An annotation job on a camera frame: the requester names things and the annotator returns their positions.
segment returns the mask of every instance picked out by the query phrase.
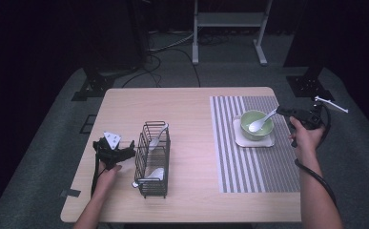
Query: wooden table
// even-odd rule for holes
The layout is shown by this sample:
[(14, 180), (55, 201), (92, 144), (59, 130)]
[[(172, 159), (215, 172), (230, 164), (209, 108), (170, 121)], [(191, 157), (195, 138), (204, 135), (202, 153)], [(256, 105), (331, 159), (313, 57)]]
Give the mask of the wooden table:
[(104, 131), (137, 140), (145, 121), (166, 121), (171, 138), (169, 192), (143, 198), (132, 186), (134, 158), (123, 161), (100, 220), (109, 222), (300, 221), (300, 193), (220, 193), (210, 96), (274, 95), (270, 88), (110, 89), (92, 128), (61, 219), (75, 222), (90, 199), (95, 150)]

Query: white plate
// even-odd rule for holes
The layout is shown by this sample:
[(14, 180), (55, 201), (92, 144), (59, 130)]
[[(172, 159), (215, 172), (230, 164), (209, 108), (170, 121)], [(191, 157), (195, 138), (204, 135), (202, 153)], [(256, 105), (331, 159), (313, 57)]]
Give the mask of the white plate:
[(262, 138), (259, 141), (252, 141), (250, 139), (247, 139), (242, 133), (241, 133), (241, 126), (240, 126), (240, 119), (241, 115), (234, 116), (233, 118), (233, 128), (235, 131), (235, 142), (240, 147), (272, 147), (274, 146), (274, 143), (276, 142), (276, 139), (274, 137), (274, 130), (264, 138)]

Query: bowl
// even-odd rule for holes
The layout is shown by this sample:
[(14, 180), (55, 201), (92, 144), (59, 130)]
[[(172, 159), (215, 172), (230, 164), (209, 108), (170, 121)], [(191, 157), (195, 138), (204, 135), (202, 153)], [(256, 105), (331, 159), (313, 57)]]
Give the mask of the bowl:
[(251, 110), (242, 114), (240, 118), (241, 133), (247, 139), (252, 141), (259, 141), (269, 135), (274, 129), (274, 122), (271, 118), (267, 119), (261, 129), (257, 132), (249, 131), (249, 125), (256, 120), (263, 118), (265, 115), (265, 113), (256, 110)]

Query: wire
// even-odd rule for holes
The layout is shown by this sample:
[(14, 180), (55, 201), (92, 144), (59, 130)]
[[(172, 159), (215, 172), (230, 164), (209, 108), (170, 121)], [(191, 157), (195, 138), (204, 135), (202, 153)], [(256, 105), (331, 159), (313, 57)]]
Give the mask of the wire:
[(162, 50), (166, 50), (166, 49), (169, 49), (171, 47), (174, 47), (174, 46), (177, 46), (181, 43), (184, 43), (185, 41), (189, 40), (190, 38), (192, 38), (194, 36), (194, 34), (192, 33), (191, 35), (181, 39), (181, 40), (178, 40), (176, 42), (174, 42), (173, 44), (170, 44), (170, 45), (167, 45), (167, 46), (164, 46), (164, 47), (161, 47), (161, 48), (157, 48), (157, 49), (149, 49), (150, 52), (158, 52), (158, 51), (162, 51)]
[(199, 38), (198, 44), (201, 46), (217, 46), (229, 41), (229, 37), (227, 35), (202, 35)]
[(99, 168), (99, 163), (100, 163), (99, 162), (100, 158), (98, 157), (98, 151), (99, 150), (100, 150), (100, 146), (97, 144), (96, 151), (95, 151), (94, 174), (92, 176), (92, 190), (91, 190), (91, 194), (90, 194), (91, 197), (94, 194), (95, 186), (97, 186), (97, 181), (98, 181), (98, 168)]
[(162, 50), (162, 51), (158, 51), (158, 52), (155, 52), (155, 53), (159, 53), (159, 52), (165, 52), (165, 51), (177, 51), (177, 52), (182, 52), (184, 53), (187, 58), (190, 60), (190, 63), (191, 63), (191, 66), (193, 66), (193, 69), (194, 69), (194, 72), (195, 72), (195, 76), (196, 76), (196, 80), (198, 82), (198, 87), (200, 88), (201, 87), (201, 82), (199, 80), (199, 75), (198, 75), (198, 72), (196, 71), (196, 67), (195, 65), (193, 64), (193, 59), (184, 51), (182, 50), (179, 50), (179, 49), (166, 49), (166, 50)]
[(98, 174), (97, 178), (99, 178), (104, 173), (104, 171), (106, 171), (106, 168), (104, 168), (103, 171), (101, 171), (101, 173)]
[(323, 188), (327, 191), (327, 193), (329, 194), (330, 198), (334, 202), (336, 208), (338, 209), (338, 207), (337, 207), (337, 201), (336, 201), (336, 196), (333, 193), (332, 188), (330, 188), (330, 185), (327, 184), (327, 182), (324, 180), (324, 178), (321, 177), (321, 176), (319, 176), (317, 173), (315, 173), (314, 171), (312, 171), (308, 167), (302, 165), (299, 162), (298, 159), (295, 159), (295, 164), (296, 164), (297, 167), (299, 167), (300, 169), (302, 169), (303, 171), (305, 171), (306, 173), (308, 173), (310, 176), (312, 176), (313, 178), (315, 178), (323, 186)]
[(329, 108), (325, 104), (323, 104), (322, 106), (324, 107), (324, 110), (327, 113), (327, 125), (326, 125), (326, 129), (324, 130), (323, 135), (321, 136), (320, 144), (321, 144), (321, 142), (324, 141), (324, 139), (326, 138), (326, 136), (329, 134), (330, 128), (332, 127), (332, 117), (330, 116)]
[(157, 81), (157, 80), (154, 78), (154, 75), (156, 75), (156, 74), (154, 74), (154, 73), (152, 73), (152, 72), (153, 72), (154, 70), (156, 70), (156, 69), (158, 69), (158, 68), (160, 67), (161, 60), (160, 60), (160, 58), (158, 58), (157, 56), (154, 56), (154, 55), (150, 55), (150, 56), (158, 60), (157, 66), (156, 66), (156, 67), (154, 67), (152, 70), (147, 70), (147, 69), (143, 68), (143, 70), (145, 71), (144, 73), (139, 73), (139, 74), (137, 74), (137, 75), (135, 75), (135, 76), (131, 77), (130, 79), (128, 79), (128, 80), (127, 80), (127, 81), (126, 81), (126, 82), (121, 86), (121, 88), (124, 88), (125, 86), (127, 86), (127, 84), (128, 84), (129, 82), (131, 82), (132, 80), (134, 80), (134, 79), (138, 78), (139, 76), (144, 75), (144, 74), (146, 74), (146, 73), (149, 73), (149, 74), (151, 75), (151, 77), (154, 79), (154, 82), (155, 82), (155, 84), (156, 84), (156, 87), (160, 87), (160, 85), (159, 85), (158, 83), (159, 83), (159, 82), (160, 82), (160, 80), (161, 80), (161, 76), (159, 75), (159, 76), (160, 76), (160, 79)]

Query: metal basket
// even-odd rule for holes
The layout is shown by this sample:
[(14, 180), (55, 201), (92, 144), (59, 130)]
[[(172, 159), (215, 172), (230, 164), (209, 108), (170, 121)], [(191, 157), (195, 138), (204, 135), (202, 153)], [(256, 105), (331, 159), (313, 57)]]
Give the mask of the metal basket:
[(135, 185), (140, 194), (166, 197), (169, 177), (170, 136), (169, 128), (161, 133), (157, 146), (150, 150), (150, 142), (158, 137), (164, 121), (148, 121), (139, 137), (135, 158)]

